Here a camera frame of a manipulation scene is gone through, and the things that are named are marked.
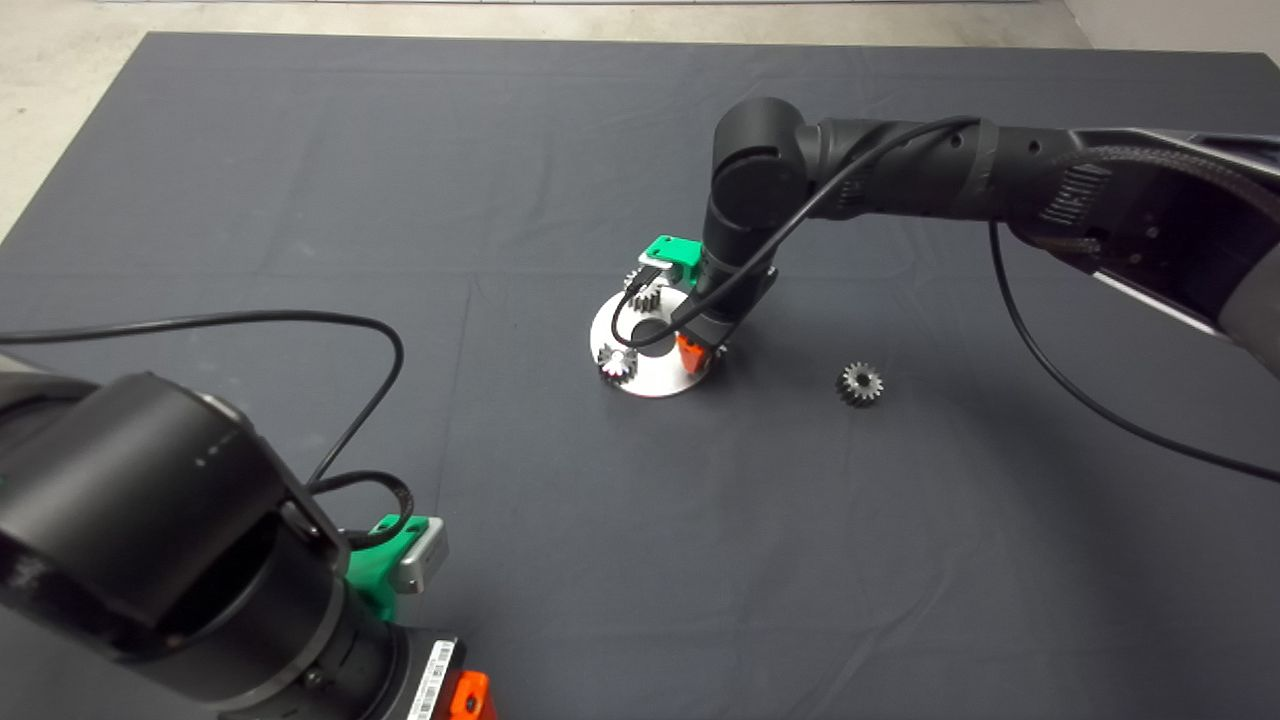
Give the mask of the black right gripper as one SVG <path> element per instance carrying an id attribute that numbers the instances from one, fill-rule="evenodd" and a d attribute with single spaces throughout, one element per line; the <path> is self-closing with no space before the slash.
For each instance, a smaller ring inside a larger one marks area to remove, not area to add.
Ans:
<path id="1" fill-rule="evenodd" d="M 767 266 L 739 282 L 698 315 L 692 315 L 676 336 L 681 368 L 686 374 L 701 374 L 709 363 L 709 348 L 726 345 L 748 315 L 777 281 L 777 269 Z"/>

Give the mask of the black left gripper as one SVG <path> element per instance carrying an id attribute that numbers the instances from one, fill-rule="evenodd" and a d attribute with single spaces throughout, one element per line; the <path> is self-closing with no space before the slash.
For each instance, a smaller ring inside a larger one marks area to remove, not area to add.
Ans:
<path id="1" fill-rule="evenodd" d="M 374 719 L 493 720 L 489 675 L 463 670 L 467 648 L 452 632 L 393 625 L 390 675 Z"/>

